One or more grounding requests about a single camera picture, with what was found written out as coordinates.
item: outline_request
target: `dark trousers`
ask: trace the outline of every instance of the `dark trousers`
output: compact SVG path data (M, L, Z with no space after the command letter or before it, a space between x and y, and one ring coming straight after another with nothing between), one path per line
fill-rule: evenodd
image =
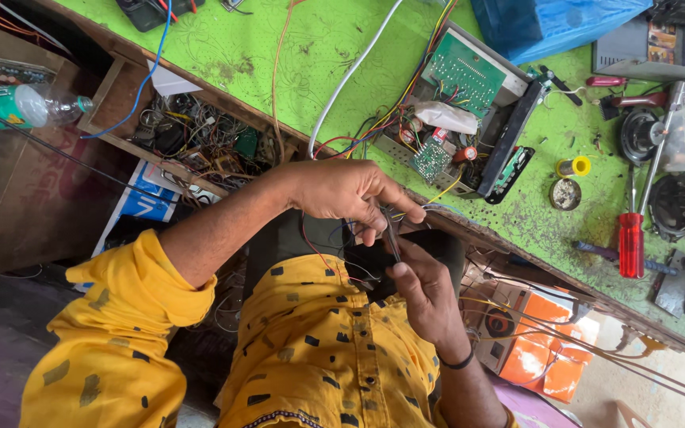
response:
M395 294L395 283L385 274L385 268L395 264L395 257L385 251L382 239L376 240L371 247L354 245L355 239L343 224L341 219L315 219L304 216L298 209L288 209L263 226L249 241L243 302L252 296L253 288L271 266L290 258L316 254L303 238L303 228L320 253L346 260L351 277L379 279L375 289L367 292L370 302ZM413 231L401 237L424 248L448 268L453 290L458 296L464 270L461 241L438 229Z

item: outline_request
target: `water bottle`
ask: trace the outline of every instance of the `water bottle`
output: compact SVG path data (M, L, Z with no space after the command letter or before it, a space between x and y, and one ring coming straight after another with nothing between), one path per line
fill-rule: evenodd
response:
M67 125L92 107L90 98L73 95L51 84L0 86L0 117L19 128ZM0 123L0 130L5 128Z

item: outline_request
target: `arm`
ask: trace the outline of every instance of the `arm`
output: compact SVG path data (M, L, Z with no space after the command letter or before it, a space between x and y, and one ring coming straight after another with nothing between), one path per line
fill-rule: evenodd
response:
M161 235L161 245L181 275L197 287L266 223L286 209L319 219L358 219L372 245L387 226L376 201L392 203L409 219L425 212L371 160L322 160L285 164L234 195L198 212Z
M385 229L375 199L420 222L425 212L374 162L288 164L161 234L105 251L68 271L94 283L47 326L59 343L29 376L21 426L172 426L186 380L165 358L173 325L201 321L213 302L214 272L285 209L353 217Z
M445 363L463 362L472 348L461 322L448 268L412 242L401 238L398 245L404 262L389 268L388 275L406 299L409 324L416 334L435 345ZM442 415L450 428L508 426L506 409L476 359L459 370L441 365L441 383L435 413Z

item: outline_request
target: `man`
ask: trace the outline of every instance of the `man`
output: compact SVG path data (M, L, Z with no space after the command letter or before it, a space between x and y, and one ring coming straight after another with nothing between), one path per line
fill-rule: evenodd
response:
M70 269L94 285L50 322L60 341L27 381L21 426L174 426L186 380L164 357L168 329L204 318L213 273L256 234L218 426L516 425L472 358L448 268L401 238L404 262L387 268L398 293L370 304L337 246L317 238L340 225L320 219L353 218L372 246L386 228L380 203L425 217L374 162L287 164L159 237L145 231Z

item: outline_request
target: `red screwdriver handle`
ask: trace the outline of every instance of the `red screwdriver handle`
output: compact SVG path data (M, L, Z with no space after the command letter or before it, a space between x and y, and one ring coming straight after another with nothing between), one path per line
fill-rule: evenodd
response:
M613 107L627 107L627 106L648 106L648 107L664 107L668 99L668 94L664 92L654 92L649 95L640 97L615 97L612 98Z
M625 212L620 220L620 276L639 279L644 276L644 217Z
M586 79L586 86L623 86L628 82L627 78L624 77L596 77L591 76Z

